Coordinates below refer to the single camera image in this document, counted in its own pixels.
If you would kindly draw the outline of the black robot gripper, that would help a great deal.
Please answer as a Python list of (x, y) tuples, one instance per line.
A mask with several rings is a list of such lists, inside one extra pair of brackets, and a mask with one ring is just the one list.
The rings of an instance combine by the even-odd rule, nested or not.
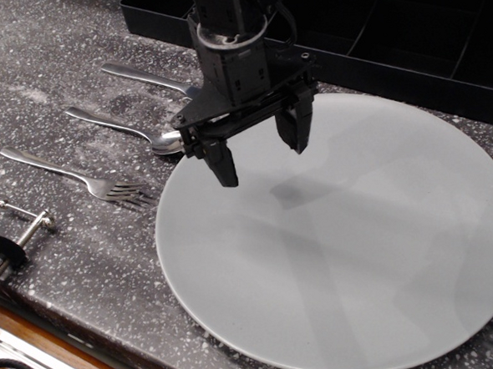
[(316, 93), (313, 59), (267, 46), (266, 30), (265, 21), (248, 33), (191, 26), (204, 85), (174, 126), (187, 154), (204, 142), (204, 160), (223, 187), (239, 185), (226, 139), (270, 116), (288, 147), (301, 154), (308, 145)]

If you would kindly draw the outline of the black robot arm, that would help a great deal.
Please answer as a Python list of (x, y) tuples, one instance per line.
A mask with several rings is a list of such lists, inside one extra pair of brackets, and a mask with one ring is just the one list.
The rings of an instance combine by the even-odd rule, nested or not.
[(291, 53), (294, 16), (283, 0), (193, 0), (188, 17), (203, 86), (176, 116), (184, 152), (224, 187), (239, 180), (227, 140), (268, 118), (292, 150), (307, 148), (317, 83), (313, 58)]

